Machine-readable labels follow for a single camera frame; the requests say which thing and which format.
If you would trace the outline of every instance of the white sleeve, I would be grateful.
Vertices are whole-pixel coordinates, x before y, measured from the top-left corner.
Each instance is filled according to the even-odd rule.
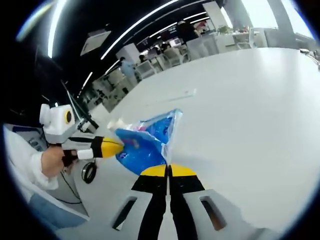
[[[3,127],[4,142],[8,160],[18,172],[27,177],[31,183],[43,190],[58,188],[57,177],[47,177],[42,173],[41,157],[43,152],[35,150],[20,135]]]

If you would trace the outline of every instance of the white table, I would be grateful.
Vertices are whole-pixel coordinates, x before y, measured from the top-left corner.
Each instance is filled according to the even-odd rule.
[[[134,122],[173,108],[183,111],[174,162],[196,171],[205,188],[238,206],[254,226],[278,232],[290,227],[319,183],[317,65],[294,49],[213,55],[143,80],[111,114]],[[77,165],[73,174],[91,221],[60,233],[112,240],[110,222],[137,176],[115,158],[99,163],[91,184],[81,180],[81,169]],[[172,224],[162,224],[169,227],[159,239],[174,233]]]

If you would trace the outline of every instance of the human hand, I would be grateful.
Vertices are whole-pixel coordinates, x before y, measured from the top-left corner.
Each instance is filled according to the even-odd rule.
[[[71,154],[76,156],[77,152],[71,151]],[[41,157],[42,173],[48,178],[57,176],[64,168],[62,161],[64,155],[64,151],[60,146],[50,146],[45,150]]]

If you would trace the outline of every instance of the desk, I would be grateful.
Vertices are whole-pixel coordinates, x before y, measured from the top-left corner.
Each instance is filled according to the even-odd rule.
[[[171,98],[194,89],[194,96],[165,99],[165,93]],[[287,48],[213,55],[143,80],[111,114],[134,122],[173,108],[183,111],[174,162],[238,206],[245,221],[278,232],[290,227],[319,183],[317,65]],[[81,169],[75,166],[73,175],[91,221],[59,232],[68,239],[113,240],[110,222],[137,176],[114,157],[99,163],[91,184],[81,180]],[[168,226],[160,236],[175,239]]]

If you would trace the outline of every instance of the blue plastic bag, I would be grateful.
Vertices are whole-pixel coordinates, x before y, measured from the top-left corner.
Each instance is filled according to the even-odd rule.
[[[133,173],[140,175],[147,168],[166,164],[168,148],[182,112],[179,109],[118,128],[115,134],[124,143],[116,159]]]

